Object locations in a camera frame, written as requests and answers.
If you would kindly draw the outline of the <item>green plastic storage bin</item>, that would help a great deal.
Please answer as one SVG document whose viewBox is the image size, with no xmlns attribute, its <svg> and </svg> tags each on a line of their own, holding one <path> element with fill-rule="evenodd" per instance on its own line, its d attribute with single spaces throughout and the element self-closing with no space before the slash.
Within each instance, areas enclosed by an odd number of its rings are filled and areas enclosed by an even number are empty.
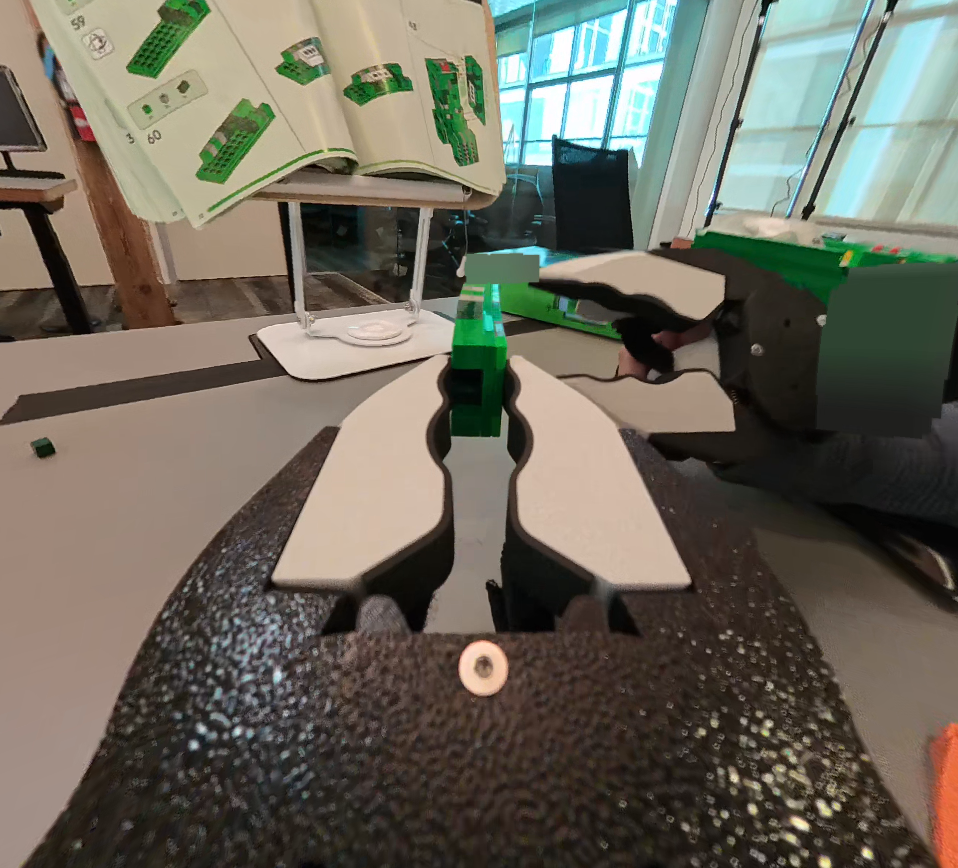
<svg viewBox="0 0 958 868">
<path fill-rule="evenodd" d="M 814 231 L 810 242 L 792 232 L 773 236 L 742 236 L 721 231 L 698 234 L 693 249 L 713 249 L 781 276 L 792 287 L 807 290 L 828 305 L 832 291 L 851 269 L 895 263 L 956 263 L 955 255 L 928 253 L 900 245 L 858 242 L 832 231 Z"/>
</svg>

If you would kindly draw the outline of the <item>black office chair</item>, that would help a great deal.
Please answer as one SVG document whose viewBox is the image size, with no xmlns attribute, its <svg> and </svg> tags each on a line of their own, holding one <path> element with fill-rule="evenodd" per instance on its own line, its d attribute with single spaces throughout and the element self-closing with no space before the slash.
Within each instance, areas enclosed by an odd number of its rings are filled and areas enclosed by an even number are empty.
<svg viewBox="0 0 958 868">
<path fill-rule="evenodd" d="M 580 255 L 633 249 L 634 155 L 553 138 L 556 247 Z"/>
</svg>

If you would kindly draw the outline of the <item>white book stand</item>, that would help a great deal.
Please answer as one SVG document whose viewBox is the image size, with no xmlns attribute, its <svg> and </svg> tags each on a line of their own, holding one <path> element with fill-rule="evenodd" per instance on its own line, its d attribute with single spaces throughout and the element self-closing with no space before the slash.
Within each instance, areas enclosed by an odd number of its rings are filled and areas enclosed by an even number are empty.
<svg viewBox="0 0 958 868">
<path fill-rule="evenodd" d="M 423 308 L 426 252 L 434 211 L 478 210 L 496 196 L 442 180 L 401 180 L 334 175 L 307 167 L 259 195 L 288 204 L 293 264 L 294 322 L 257 333 L 282 370 L 304 382 L 328 382 L 450 352 L 454 322 Z M 398 308 L 317 316 L 305 305 L 305 242 L 302 204 L 415 208 L 418 226 L 410 296 Z"/>
</svg>

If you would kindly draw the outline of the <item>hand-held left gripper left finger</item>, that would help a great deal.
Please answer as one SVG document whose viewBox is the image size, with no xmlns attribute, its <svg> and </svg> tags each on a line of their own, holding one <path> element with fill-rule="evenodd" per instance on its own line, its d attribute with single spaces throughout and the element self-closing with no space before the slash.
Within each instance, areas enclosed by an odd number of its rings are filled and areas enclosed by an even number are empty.
<svg viewBox="0 0 958 868">
<path fill-rule="evenodd" d="M 273 570 L 274 586 L 363 593 L 442 522 L 447 474 L 427 432 L 446 411 L 436 356 L 342 421 Z"/>
</svg>

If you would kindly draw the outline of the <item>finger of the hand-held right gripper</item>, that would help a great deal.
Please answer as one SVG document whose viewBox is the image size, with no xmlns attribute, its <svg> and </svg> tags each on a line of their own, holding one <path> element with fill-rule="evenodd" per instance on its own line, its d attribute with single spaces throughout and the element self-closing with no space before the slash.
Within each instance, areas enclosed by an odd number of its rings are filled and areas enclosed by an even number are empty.
<svg viewBox="0 0 958 868">
<path fill-rule="evenodd" d="M 537 288 L 591 322 L 638 319 L 654 332 L 682 332 L 726 298 L 725 276 L 665 255 L 619 251 L 577 256 L 540 270 Z"/>
<path fill-rule="evenodd" d="M 673 373 L 650 383 L 632 376 L 560 378 L 605 411 L 621 427 L 656 434 L 732 433 L 735 407 L 718 379 L 706 370 Z"/>
</svg>

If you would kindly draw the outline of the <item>wooden post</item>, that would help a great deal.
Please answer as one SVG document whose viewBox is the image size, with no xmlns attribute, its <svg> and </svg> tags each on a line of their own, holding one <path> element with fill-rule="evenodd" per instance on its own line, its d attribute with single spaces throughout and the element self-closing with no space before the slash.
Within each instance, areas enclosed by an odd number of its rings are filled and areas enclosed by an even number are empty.
<svg viewBox="0 0 958 868">
<path fill-rule="evenodd" d="M 73 140 L 73 156 L 126 328 L 176 325 L 148 226 L 130 211 L 101 148 L 77 138 Z"/>
</svg>

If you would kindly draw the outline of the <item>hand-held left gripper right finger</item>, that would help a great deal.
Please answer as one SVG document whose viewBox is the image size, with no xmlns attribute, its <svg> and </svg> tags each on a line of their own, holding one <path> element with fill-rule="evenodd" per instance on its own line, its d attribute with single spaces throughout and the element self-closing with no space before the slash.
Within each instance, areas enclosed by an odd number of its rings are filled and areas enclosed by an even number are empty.
<svg viewBox="0 0 958 868">
<path fill-rule="evenodd" d="M 509 360 L 506 383 L 509 521 L 520 543 L 604 593 L 691 588 L 616 422 L 528 359 Z"/>
</svg>

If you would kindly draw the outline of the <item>computer monitor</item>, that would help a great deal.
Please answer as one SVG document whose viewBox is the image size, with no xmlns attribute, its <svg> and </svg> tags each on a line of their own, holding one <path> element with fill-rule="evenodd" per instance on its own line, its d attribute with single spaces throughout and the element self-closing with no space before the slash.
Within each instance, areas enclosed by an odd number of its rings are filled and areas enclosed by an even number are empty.
<svg viewBox="0 0 958 868">
<path fill-rule="evenodd" d="M 45 153 L 47 145 L 13 71 L 1 65 L 1 151 Z"/>
</svg>

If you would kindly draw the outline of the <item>green lego side panel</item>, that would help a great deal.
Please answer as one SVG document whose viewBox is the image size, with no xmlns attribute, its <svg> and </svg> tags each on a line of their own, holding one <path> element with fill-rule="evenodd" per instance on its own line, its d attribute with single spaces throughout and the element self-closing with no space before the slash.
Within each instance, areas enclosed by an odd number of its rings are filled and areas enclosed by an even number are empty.
<svg viewBox="0 0 958 868">
<path fill-rule="evenodd" d="M 467 284 L 457 305 L 448 377 L 450 433 L 459 438 L 500 435 L 508 340 L 500 287 Z"/>
</svg>

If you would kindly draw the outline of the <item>standing desk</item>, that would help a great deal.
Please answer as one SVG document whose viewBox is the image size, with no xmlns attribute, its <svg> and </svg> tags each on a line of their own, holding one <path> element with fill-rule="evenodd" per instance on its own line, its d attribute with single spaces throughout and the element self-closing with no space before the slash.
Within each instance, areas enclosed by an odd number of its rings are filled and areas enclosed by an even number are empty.
<svg viewBox="0 0 958 868">
<path fill-rule="evenodd" d="M 52 215 L 63 208 L 66 196 L 77 190 L 76 180 L 57 173 L 16 168 L 1 173 L 1 209 L 19 211 L 25 217 L 69 332 L 90 335 L 93 322 L 52 224 Z"/>
</svg>

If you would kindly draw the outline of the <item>lego instruction booklet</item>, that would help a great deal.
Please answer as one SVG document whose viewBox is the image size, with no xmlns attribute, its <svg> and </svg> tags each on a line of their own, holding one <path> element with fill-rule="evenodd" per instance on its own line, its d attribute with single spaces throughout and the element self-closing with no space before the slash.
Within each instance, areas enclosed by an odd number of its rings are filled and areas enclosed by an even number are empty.
<svg viewBox="0 0 958 868">
<path fill-rule="evenodd" d="M 199 228 L 305 167 L 505 182 L 481 0 L 29 0 L 131 212 Z"/>
</svg>

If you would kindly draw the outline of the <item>person's right hand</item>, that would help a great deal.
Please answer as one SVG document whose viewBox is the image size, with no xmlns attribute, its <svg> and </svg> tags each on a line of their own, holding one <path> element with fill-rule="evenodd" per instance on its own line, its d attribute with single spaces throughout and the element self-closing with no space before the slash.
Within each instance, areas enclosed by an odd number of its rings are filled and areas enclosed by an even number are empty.
<svg viewBox="0 0 958 868">
<path fill-rule="evenodd" d="M 669 331 L 659 332 L 653 335 L 653 339 L 658 345 L 675 353 L 678 349 L 698 343 L 708 338 L 711 334 L 712 324 L 708 321 L 704 321 L 680 333 Z"/>
</svg>

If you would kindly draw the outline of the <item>green lego set box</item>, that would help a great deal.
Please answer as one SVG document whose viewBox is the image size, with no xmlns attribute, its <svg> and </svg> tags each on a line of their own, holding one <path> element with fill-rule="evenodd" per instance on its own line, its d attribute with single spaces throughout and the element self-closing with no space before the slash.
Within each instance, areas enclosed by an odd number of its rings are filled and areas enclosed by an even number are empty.
<svg viewBox="0 0 958 868">
<path fill-rule="evenodd" d="M 499 295 L 503 313 L 621 341 L 610 313 L 588 300 L 557 295 L 530 284 L 501 285 Z"/>
</svg>

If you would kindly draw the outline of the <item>white plastic bag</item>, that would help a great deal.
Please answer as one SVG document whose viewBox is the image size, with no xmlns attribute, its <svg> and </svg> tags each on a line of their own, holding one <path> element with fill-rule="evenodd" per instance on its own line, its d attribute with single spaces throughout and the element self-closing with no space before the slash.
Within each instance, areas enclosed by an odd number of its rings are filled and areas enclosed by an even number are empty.
<svg viewBox="0 0 958 868">
<path fill-rule="evenodd" d="M 741 220 L 740 234 L 752 239 L 765 239 L 799 245 L 817 245 L 819 227 L 810 220 L 793 217 L 746 215 Z"/>
</svg>

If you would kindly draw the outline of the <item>red fire extinguisher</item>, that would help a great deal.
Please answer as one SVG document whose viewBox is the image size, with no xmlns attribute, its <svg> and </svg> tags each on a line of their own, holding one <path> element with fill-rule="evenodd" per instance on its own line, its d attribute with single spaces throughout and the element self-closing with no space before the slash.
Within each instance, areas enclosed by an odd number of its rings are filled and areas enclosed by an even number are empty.
<svg viewBox="0 0 958 868">
<path fill-rule="evenodd" d="M 73 87 L 69 84 L 69 81 L 61 69 L 54 73 L 54 82 L 61 102 L 70 118 L 75 138 L 83 143 L 96 145 L 97 138 L 89 123 L 89 119 L 80 106 Z"/>
</svg>

